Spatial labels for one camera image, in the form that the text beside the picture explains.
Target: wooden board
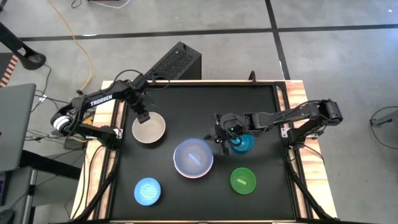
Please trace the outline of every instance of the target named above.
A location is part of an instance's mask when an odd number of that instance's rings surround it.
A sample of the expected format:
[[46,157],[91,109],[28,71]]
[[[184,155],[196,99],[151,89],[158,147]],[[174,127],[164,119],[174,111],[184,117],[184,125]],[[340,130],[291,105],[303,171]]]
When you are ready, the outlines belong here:
[[[171,82],[174,83],[186,83],[186,82],[194,82],[194,83],[222,83],[222,82],[251,82],[250,80],[173,80]],[[258,80],[258,82],[285,82],[286,87],[287,87],[287,94],[289,97],[289,103],[290,107],[293,108],[294,106],[297,106],[300,103],[303,103],[304,101],[307,101],[307,96],[305,94],[305,89],[303,82],[300,80]],[[102,84],[102,89],[107,88],[110,86],[112,81],[104,81]],[[285,106],[283,105],[283,98],[282,95],[279,94],[279,101],[282,110],[284,110]],[[94,118],[94,126],[101,127],[104,125],[110,125],[111,119],[112,119],[112,113],[113,113],[113,108],[114,108],[114,100],[106,102],[102,105],[97,106],[96,113],[95,113],[95,118]],[[122,120],[122,108],[123,106],[120,105],[118,109],[118,115],[116,119],[116,126],[121,128],[121,120]],[[304,122],[300,123],[295,123],[295,127],[299,127],[301,124]],[[306,145],[312,147],[313,149],[317,150],[320,153],[320,148],[318,141],[316,140],[311,140],[311,141],[306,141]],[[75,217],[79,216],[79,214],[84,210],[84,205],[85,205],[85,197],[86,197],[86,191],[87,191],[87,181],[88,181],[88,166],[90,164],[90,161],[93,158],[93,154],[96,151],[96,149],[100,146],[100,143],[98,141],[90,141],[88,143],[87,147],[87,153],[86,153],[86,161],[85,161],[85,190],[83,191],[83,175],[80,175],[80,181],[78,184],[77,188],[77,193],[75,197],[75,202],[73,204],[73,210],[72,210],[72,216],[77,210],[77,213]],[[98,190],[98,184],[100,182],[100,175],[101,175],[101,170],[104,162],[104,154],[105,150],[104,148],[101,148],[97,153],[94,158],[92,168],[91,168],[91,177],[90,177],[90,189],[88,191],[88,201],[91,200],[91,198],[95,195],[95,193]],[[303,169],[305,173],[305,178],[307,181],[307,188],[311,192],[311,194],[314,196],[314,198],[317,200],[317,202],[323,207],[323,209],[331,216],[336,217],[336,210],[335,206],[333,203],[333,199],[331,197],[331,192],[329,188],[329,183],[328,183],[328,178],[326,176],[326,170],[323,165],[322,160],[312,151],[303,148],[300,151],[300,155],[302,158],[303,162]],[[110,168],[113,164],[113,157],[114,154],[111,153],[111,158],[109,160],[109,166],[108,166],[108,172],[110,171]],[[305,211],[305,204],[303,200],[303,196],[300,192],[300,190],[296,187],[296,192],[297,192],[297,197],[298,197],[298,202],[299,202],[299,207],[300,207],[300,214],[302,217],[306,217],[306,211]],[[83,200],[80,205],[80,208],[78,208],[78,204],[80,202],[81,195],[83,194]],[[109,188],[108,190],[104,193],[103,195],[103,200],[101,202],[101,209],[99,211],[99,218],[104,218],[105,217],[105,212],[106,212],[106,207],[107,207],[107,202],[108,202],[108,195],[109,195]]]

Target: table leg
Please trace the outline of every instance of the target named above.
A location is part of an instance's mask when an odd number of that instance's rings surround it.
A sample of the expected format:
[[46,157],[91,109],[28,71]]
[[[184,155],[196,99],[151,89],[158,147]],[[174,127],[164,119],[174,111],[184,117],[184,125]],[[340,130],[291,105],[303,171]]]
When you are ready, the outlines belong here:
[[56,175],[69,177],[78,180],[80,178],[81,169],[74,166],[40,156],[36,153],[22,150],[20,167],[30,166],[33,169],[50,172]]

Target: white cable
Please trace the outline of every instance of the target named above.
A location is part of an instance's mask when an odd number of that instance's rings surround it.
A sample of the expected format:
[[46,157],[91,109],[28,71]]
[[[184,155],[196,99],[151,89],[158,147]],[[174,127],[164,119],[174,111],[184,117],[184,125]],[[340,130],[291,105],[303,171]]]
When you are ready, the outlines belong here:
[[96,2],[96,1],[90,1],[90,2],[95,3],[95,4],[99,4],[99,5],[105,6],[105,7],[111,7],[111,8],[114,8],[114,9],[121,9],[121,8],[123,8],[125,5],[129,4],[129,2],[131,2],[131,0],[128,0],[126,3],[124,3],[122,6],[119,6],[119,7],[116,7],[116,6],[109,6],[109,5],[107,5],[107,4],[102,4],[102,3],[99,3],[99,2]]

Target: white bowl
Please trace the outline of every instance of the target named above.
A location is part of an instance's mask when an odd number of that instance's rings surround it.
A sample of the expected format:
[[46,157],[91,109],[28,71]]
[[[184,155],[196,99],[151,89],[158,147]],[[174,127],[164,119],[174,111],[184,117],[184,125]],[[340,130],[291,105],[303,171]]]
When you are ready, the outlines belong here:
[[140,124],[136,118],[132,123],[132,135],[141,143],[149,144],[159,140],[165,130],[166,122],[155,112],[149,112],[150,119]]

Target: wooden table frame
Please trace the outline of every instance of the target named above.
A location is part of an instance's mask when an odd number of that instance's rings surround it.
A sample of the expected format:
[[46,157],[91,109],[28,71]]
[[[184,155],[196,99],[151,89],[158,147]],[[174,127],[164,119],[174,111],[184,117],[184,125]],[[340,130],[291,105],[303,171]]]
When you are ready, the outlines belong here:
[[[172,80],[172,83],[250,83],[252,82],[251,80]],[[286,109],[285,102],[289,101],[289,108],[294,108],[300,103],[303,103],[304,101],[307,101],[307,96],[305,94],[305,89],[303,85],[303,81],[301,80],[289,80],[289,81],[283,81],[283,80],[258,80],[258,83],[262,82],[267,82],[267,83],[282,83],[284,84],[287,92],[287,97],[283,97],[282,90],[279,88],[278,91],[278,99],[279,99],[279,105],[281,110]],[[112,81],[104,81],[102,84],[102,89],[107,88],[110,86]],[[94,126],[101,127],[105,125],[111,125],[111,120],[113,115],[116,115],[114,117],[114,124],[122,128],[122,118],[124,115],[123,111],[123,103],[119,104],[117,108],[117,114],[114,114],[114,108],[116,107],[115,101],[109,101],[106,102],[102,105],[97,106],[96,113],[95,113],[95,118],[94,118]],[[299,121],[294,123],[295,127],[299,127],[302,125],[305,121]],[[317,152],[320,152],[319,144],[317,140],[311,140],[308,139],[305,141],[306,145],[310,146]],[[96,149],[100,146],[100,143],[97,140],[90,141],[88,143],[88,147],[86,150],[86,157],[85,157],[85,177],[86,177],[86,184],[85,184],[85,189],[82,190],[83,188],[83,175],[80,175],[80,181],[78,184],[76,196],[75,196],[75,202],[73,204],[73,210],[71,216],[76,212],[81,195],[83,194],[83,200],[80,205],[80,208],[78,208],[77,213],[75,217],[79,216],[79,214],[84,210],[85,208],[85,198],[86,195],[88,194],[88,201],[90,202],[91,198],[94,197],[95,193],[97,193],[98,187],[99,187],[99,182],[101,179],[101,174],[104,166],[104,158],[105,158],[105,148],[102,147],[95,155],[93,158],[93,154],[96,151]],[[326,170],[325,166],[323,165],[322,159],[320,159],[315,153],[313,153],[310,150],[307,150],[306,148],[303,148],[299,151],[300,154],[300,159],[301,160],[295,160],[293,162],[294,169],[297,171],[298,170],[298,162],[302,163],[302,169],[303,169],[303,174],[305,176],[305,183],[307,185],[307,189],[310,191],[310,193],[313,195],[315,200],[319,203],[319,205],[322,206],[324,211],[326,211],[329,215],[332,217],[337,217],[336,215],[336,210],[335,206],[333,203],[333,198],[331,196],[330,192],[330,187],[329,187],[329,182],[328,178],[326,176]],[[108,167],[107,167],[107,173],[112,168],[113,165],[113,159],[114,159],[114,152],[110,152],[108,154],[109,156],[109,162],[108,162]],[[291,158],[294,157],[293,152],[290,152]],[[89,164],[93,161],[92,168],[91,168],[91,177],[90,177],[90,183],[87,184],[88,182],[88,171],[89,171]],[[298,189],[297,186],[295,186],[295,191],[297,194],[297,200],[298,200],[298,207],[299,207],[299,214],[301,215],[302,218],[308,218],[308,212],[306,209],[305,205],[305,200],[303,198],[303,195],[301,191]],[[105,218],[106,217],[106,211],[107,211],[107,205],[108,205],[108,199],[109,199],[109,187],[103,194],[102,201],[100,202],[99,210],[98,210],[98,218]]]

